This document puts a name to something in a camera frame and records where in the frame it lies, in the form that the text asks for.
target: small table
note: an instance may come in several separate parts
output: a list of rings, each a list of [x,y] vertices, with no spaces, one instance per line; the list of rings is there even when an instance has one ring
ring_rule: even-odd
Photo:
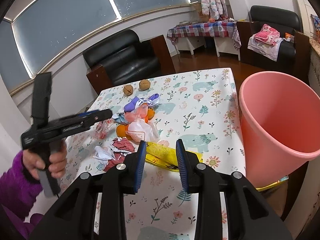
[[[230,68],[208,69],[149,79],[151,88],[139,91],[133,82],[134,93],[124,97],[123,86],[104,90],[90,110],[110,108],[122,110],[134,96],[161,95],[161,104],[152,119],[160,134],[160,144],[175,148],[182,138],[186,149],[203,153],[203,162],[218,172],[245,174],[244,148],[238,115],[235,81]],[[67,138],[68,164],[61,180],[62,190],[82,172],[103,173],[103,164],[92,158],[94,147],[109,146],[115,138],[113,130],[104,140],[95,140],[91,131]],[[159,206],[166,198],[166,208]],[[95,232],[99,232],[100,201],[98,198]],[[194,239],[197,219],[197,194],[183,191],[178,172],[145,164],[142,184],[136,195],[124,197],[128,240],[157,240],[159,235],[176,236],[172,239]],[[228,239],[227,213],[221,195],[223,237]]]
[[[217,56],[220,52],[238,55],[240,60],[240,50],[238,49],[240,39],[237,39],[236,22],[217,21],[214,23],[198,23],[180,27],[174,27],[168,30],[167,38],[171,39],[177,52],[179,50],[193,50],[199,46],[205,45],[204,38],[213,37],[217,50]]]

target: armchair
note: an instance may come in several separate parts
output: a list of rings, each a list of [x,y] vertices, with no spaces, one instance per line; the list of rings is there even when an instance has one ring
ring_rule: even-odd
[[[142,79],[174,74],[164,36],[140,42],[133,30],[115,33],[83,52],[90,69],[87,78],[95,91]]]
[[[308,36],[301,33],[300,20],[296,13],[284,9],[254,5],[250,9],[252,22],[237,22],[241,40],[241,62],[265,70],[280,71],[308,83],[310,44]],[[284,38],[285,33],[295,36],[294,43],[282,41],[277,61],[248,49],[249,38],[258,33],[264,24],[275,28]]]

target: human hand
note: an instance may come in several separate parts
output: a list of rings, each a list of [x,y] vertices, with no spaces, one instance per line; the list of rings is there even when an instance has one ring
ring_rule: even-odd
[[[61,178],[66,173],[67,165],[67,146],[65,142],[61,142],[61,148],[59,152],[51,154],[49,161],[51,165],[49,166],[49,171],[53,178]],[[22,154],[22,162],[25,168],[30,172],[31,176],[39,180],[37,169],[43,170],[45,168],[44,161],[41,157],[31,152],[30,150],[24,150]]]

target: plastic bucket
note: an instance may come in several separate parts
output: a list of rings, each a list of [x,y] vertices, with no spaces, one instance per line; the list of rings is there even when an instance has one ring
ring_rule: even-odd
[[[299,79],[259,72],[240,87],[246,177],[270,185],[320,154],[320,98]]]

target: screw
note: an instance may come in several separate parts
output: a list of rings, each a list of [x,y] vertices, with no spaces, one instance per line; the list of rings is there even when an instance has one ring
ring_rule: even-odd
[[[117,169],[118,169],[118,170],[124,170],[125,168],[126,168],[126,166],[125,166],[124,163],[119,163],[119,164],[117,165]]]
[[[236,178],[236,179],[241,179],[242,178],[242,174],[239,172],[239,171],[236,171],[233,173],[233,176]]]
[[[81,173],[80,178],[81,179],[88,179],[90,177],[90,174],[87,172]]]
[[[203,164],[203,163],[198,163],[198,164],[197,164],[197,168],[198,168],[199,170],[204,170],[204,169],[206,168],[206,165]]]

